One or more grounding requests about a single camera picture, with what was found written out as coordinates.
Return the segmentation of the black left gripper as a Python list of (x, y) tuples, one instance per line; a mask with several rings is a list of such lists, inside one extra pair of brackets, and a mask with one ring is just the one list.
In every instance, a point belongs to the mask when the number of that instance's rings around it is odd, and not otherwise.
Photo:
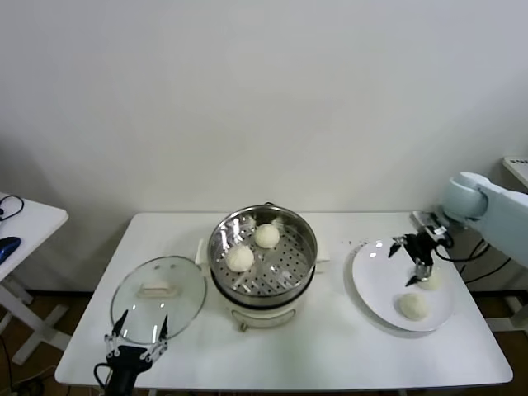
[(110, 334), (104, 336), (106, 363), (111, 373), (106, 384), (106, 395), (126, 396), (134, 391), (138, 376), (152, 367), (168, 348), (168, 316), (161, 325), (154, 325), (152, 345), (147, 349), (138, 346), (120, 346), (121, 331), (129, 310), (127, 309), (113, 325)]

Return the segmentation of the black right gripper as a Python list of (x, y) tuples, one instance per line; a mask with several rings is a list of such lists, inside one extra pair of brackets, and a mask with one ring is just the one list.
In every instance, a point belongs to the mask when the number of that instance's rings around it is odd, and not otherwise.
[(408, 233), (393, 238), (394, 243), (389, 248), (392, 257), (401, 247), (406, 246), (406, 252), (415, 263), (414, 272), (406, 283), (406, 287), (419, 282), (428, 281), (432, 274), (433, 259), (431, 252), (436, 248), (436, 241), (428, 233)]

